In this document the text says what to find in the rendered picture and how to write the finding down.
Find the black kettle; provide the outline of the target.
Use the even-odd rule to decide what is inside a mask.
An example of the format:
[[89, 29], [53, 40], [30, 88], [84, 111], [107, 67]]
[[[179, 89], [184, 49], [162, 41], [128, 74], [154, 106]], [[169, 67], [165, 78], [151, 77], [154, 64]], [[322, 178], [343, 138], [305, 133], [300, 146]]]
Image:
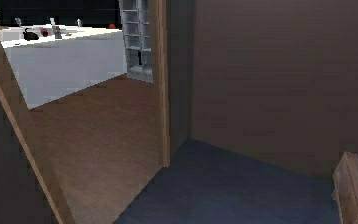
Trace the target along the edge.
[[39, 36], [34, 33], [34, 32], [28, 32], [27, 29], [24, 30], [23, 32], [23, 37], [25, 40], [30, 41], [30, 40], [38, 40]]

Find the brown room door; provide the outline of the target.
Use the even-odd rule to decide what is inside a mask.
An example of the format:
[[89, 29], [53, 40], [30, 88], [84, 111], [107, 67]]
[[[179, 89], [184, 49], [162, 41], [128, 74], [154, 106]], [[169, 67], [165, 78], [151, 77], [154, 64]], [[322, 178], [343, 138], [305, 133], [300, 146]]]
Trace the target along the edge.
[[39, 142], [18, 127], [0, 85], [0, 224], [75, 224]]

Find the grey shelf unit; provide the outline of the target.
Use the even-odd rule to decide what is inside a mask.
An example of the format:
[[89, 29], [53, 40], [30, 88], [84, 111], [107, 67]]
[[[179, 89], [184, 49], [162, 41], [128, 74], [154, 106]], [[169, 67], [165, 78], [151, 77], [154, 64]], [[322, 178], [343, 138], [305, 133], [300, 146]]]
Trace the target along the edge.
[[119, 0], [127, 77], [153, 82], [148, 0]]

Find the white kitchen counter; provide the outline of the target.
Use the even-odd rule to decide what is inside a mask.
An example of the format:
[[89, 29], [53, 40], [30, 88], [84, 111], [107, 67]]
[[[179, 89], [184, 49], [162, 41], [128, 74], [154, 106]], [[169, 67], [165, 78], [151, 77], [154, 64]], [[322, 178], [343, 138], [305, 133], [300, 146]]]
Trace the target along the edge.
[[32, 109], [126, 72], [123, 32], [119, 29], [61, 27], [53, 34], [27, 41], [25, 31], [40, 26], [0, 30], [14, 75]]

